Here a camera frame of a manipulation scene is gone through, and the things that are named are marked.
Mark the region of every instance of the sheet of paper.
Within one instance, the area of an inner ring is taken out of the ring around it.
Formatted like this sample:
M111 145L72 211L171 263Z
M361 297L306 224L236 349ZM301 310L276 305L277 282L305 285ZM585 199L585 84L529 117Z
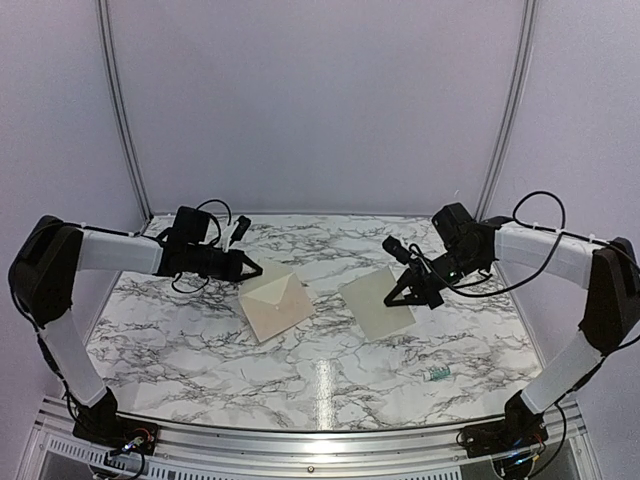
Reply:
M409 307L384 304L384 297L395 285L396 279L386 267L339 289L368 340L378 340L416 323Z

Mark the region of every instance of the metal frame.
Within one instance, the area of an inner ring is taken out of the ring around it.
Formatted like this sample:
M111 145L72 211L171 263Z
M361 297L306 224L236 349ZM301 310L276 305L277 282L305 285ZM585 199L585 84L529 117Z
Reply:
M129 178L131 179L131 185L138 203L138 208L140 209L143 218L145 220L150 220L152 218L151 206L149 204L149 198L142 179L142 171L136 155L133 137L131 135L131 130L129 129L124 97L120 86L120 77L118 76L118 66L113 46L113 32L111 30L111 17L109 15L109 5L107 0L96 0L96 8L109 94L111 96L111 103L113 104L116 126L118 128L118 135L120 136L120 142L124 152L127 171L129 172Z
M518 41L518 51L513 67L513 75L511 77L511 87L509 88L502 123L489 163L489 171L487 172L484 185L480 191L480 198L475 211L475 218L477 220L481 220L487 215L493 194L496 190L500 171L507 157L509 139L511 138L516 113L522 99L522 92L524 91L525 80L529 70L537 13L538 0L525 0L520 40Z
M574 402L564 404L568 420L569 445L580 462L582 479L598 480L580 411ZM282 432L250 431L181 424L157 420L160 425L156 454L148 459L143 478L167 478L168 471L191 472L207 478L234 480L269 478L370 478L410 479L437 472L455 472L468 463L488 457L468 459L456 444L460 428L473 422L439 424L424 428L370 432ZM555 410L545 414L554 448L562 435L562 418ZM81 458L96 466L108 449L73 438L73 421L62 400L46 397L25 450L18 479L38 478L51 439L82 448Z

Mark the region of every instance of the white marble surface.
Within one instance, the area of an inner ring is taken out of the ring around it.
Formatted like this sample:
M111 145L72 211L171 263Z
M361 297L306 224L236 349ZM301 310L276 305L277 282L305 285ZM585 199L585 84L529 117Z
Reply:
M315 315L258 344L236 285L214 281L180 295L171 279L124 273L87 347L121 410L244 428L399 428L500 413L539 372L507 295L477 300L444 292L440 308L413 308L415 325L366 340L338 288L389 263L402 272L382 249L387 235L417 242L428 256L441 253L428 219L252 220L237 248L294 266L312 292ZM157 218L148 232L170 223ZM475 291L498 286L492 280ZM429 380L429 369L443 365L451 376Z

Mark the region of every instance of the marble tabletop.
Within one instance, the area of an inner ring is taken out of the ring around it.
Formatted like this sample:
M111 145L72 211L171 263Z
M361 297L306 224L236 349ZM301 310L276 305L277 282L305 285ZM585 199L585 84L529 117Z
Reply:
M181 295L171 279L123 273L87 345L120 410L255 429L402 428L501 413L539 373L508 295L469 299L446 291L436 310L412 307L414 325L365 338L338 288L389 264L402 272L382 249L387 235L417 242L428 256L442 253L428 218L251 218L237 248L293 266L316 313L259 344L237 285L213 281ZM156 217L147 233L171 222ZM183 280L183 289L202 282ZM491 280L472 290L500 286ZM430 380L429 370L443 366L451 375Z

